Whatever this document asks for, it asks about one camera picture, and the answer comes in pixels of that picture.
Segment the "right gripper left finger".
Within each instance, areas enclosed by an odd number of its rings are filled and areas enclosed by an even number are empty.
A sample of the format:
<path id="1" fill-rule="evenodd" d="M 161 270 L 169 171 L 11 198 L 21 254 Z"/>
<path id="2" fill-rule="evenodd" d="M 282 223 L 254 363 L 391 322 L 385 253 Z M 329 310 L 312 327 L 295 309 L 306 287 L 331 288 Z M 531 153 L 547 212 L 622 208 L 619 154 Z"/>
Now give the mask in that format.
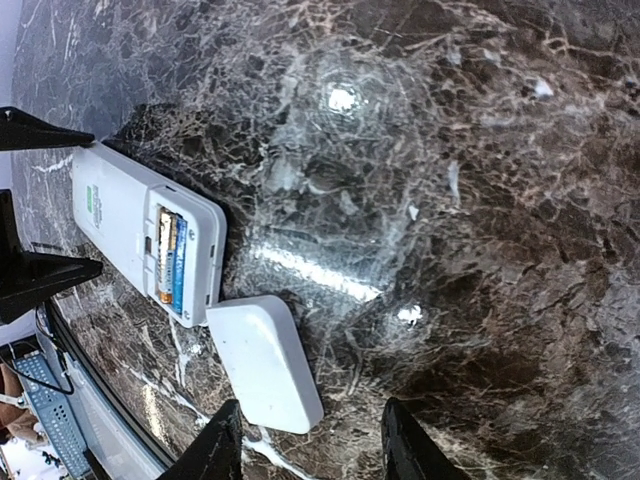
<path id="1" fill-rule="evenodd" d="M 227 400 L 158 480 L 241 480 L 242 434 L 239 402 Z"/>

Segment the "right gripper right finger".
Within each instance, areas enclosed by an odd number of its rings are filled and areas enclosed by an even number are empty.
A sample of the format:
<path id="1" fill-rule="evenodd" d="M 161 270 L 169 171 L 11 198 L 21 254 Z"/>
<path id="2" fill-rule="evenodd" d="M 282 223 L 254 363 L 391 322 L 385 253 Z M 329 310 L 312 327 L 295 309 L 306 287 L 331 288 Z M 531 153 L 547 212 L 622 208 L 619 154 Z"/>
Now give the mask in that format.
<path id="1" fill-rule="evenodd" d="M 402 404 L 391 397 L 381 419 L 384 478 L 389 480 L 463 480 L 457 468 Z"/>

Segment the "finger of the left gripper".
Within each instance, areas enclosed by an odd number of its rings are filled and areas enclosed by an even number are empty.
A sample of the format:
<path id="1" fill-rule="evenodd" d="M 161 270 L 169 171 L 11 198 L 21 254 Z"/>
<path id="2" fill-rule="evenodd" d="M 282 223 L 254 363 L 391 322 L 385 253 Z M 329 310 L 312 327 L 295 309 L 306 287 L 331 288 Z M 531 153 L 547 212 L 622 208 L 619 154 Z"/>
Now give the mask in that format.
<path id="1" fill-rule="evenodd" d="M 86 147 L 95 136 L 49 124 L 15 107 L 1 108 L 0 150 Z"/>
<path id="2" fill-rule="evenodd" d="M 25 250 L 9 189 L 1 191 L 1 323 L 11 324 L 56 294 L 99 277 L 103 263 Z"/>

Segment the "white battery cover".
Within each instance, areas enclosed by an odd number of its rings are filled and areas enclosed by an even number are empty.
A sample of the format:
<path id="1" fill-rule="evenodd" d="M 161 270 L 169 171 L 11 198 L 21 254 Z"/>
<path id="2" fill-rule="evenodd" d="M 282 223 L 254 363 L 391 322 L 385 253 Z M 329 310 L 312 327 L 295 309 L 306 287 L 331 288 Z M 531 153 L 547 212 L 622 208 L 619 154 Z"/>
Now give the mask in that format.
<path id="1" fill-rule="evenodd" d="M 207 310 L 206 318 L 248 423 L 302 435 L 323 419 L 296 322 L 281 298 L 224 301 Z"/>

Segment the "white remote control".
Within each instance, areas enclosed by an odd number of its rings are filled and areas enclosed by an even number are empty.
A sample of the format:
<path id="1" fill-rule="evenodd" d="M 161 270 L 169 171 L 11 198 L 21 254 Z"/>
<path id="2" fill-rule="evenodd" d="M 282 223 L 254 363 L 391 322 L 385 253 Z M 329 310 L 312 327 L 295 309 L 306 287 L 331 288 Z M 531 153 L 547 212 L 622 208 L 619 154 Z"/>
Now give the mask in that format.
<path id="1" fill-rule="evenodd" d="M 78 227 L 136 290 L 186 328 L 205 323 L 221 289 L 227 221 L 220 206 L 102 143 L 74 151 L 72 200 Z M 156 294 L 159 207 L 188 224 L 181 315 Z"/>

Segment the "gold black AA battery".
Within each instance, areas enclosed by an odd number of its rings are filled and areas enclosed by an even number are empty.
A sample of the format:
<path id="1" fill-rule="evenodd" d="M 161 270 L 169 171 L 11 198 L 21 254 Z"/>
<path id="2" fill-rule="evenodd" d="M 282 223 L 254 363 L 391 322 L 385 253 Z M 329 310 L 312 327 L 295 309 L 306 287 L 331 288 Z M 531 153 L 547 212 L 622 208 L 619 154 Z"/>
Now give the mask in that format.
<path id="1" fill-rule="evenodd" d="M 173 303 L 174 257 L 177 245 L 177 216 L 158 208 L 156 294 L 162 304 Z"/>

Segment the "blue AA battery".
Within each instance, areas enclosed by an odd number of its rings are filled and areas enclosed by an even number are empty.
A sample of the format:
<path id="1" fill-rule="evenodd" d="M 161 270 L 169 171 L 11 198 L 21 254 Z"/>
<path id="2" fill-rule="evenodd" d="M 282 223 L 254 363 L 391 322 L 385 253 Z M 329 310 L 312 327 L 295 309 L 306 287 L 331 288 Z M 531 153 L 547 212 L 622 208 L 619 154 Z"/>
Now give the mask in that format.
<path id="1" fill-rule="evenodd" d="M 184 218 L 176 217 L 172 308 L 178 315 L 181 315 L 183 311 L 187 226 L 187 221 Z"/>

